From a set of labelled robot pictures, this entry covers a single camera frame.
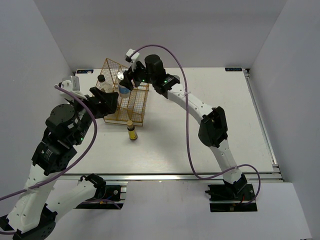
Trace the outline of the white jar blue label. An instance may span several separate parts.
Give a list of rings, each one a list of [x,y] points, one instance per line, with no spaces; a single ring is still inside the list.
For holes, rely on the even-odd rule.
[[[126,87],[124,87],[124,86],[122,86],[120,84],[120,82],[122,80],[124,80],[124,71],[118,71],[116,77],[117,77],[117,85],[118,85],[119,96],[121,98],[123,98],[123,99],[129,98],[130,94],[131,94],[131,91],[128,88],[126,88]]]

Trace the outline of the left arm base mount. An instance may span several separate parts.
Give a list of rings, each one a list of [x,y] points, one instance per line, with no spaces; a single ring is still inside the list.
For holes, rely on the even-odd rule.
[[[97,199],[90,198],[75,207],[83,210],[121,210],[126,199],[127,186],[107,184]]]

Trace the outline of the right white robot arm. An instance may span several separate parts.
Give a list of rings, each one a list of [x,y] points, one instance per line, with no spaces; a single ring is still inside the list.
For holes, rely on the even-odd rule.
[[[130,49],[125,60],[130,67],[123,73],[120,85],[133,90],[142,83],[151,84],[154,90],[166,99],[178,104],[199,124],[198,138],[209,147],[222,172],[226,195],[236,200],[244,193],[247,179],[238,169],[228,143],[228,126],[222,107],[211,107],[187,91],[180,78],[166,72],[163,62],[156,54],[139,61],[139,53]]]

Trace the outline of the dark sauce glass bottle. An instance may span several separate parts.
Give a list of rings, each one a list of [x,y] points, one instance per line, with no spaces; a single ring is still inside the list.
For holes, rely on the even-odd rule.
[[[97,80],[99,82],[99,89],[105,93],[112,93],[113,86],[109,84],[103,74],[97,76]]]

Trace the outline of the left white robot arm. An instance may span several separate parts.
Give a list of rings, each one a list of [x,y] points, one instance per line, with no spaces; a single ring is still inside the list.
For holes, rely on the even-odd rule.
[[[94,173],[82,176],[67,194],[48,201],[58,178],[81,160],[75,147],[83,142],[90,126],[96,126],[97,119],[117,110],[117,92],[106,93],[96,87],[90,92],[91,95],[82,97],[69,93],[66,103],[51,111],[32,156],[28,179],[16,193],[18,201],[0,219],[2,235],[11,235],[15,240],[44,240],[57,222],[77,206],[111,202],[105,180]]]

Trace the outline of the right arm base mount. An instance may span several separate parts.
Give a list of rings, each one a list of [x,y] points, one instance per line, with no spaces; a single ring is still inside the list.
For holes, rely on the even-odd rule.
[[[205,193],[209,197],[211,213],[245,213],[257,212],[256,201],[249,203],[255,196],[252,184],[247,184],[235,195],[224,184],[211,184]]]

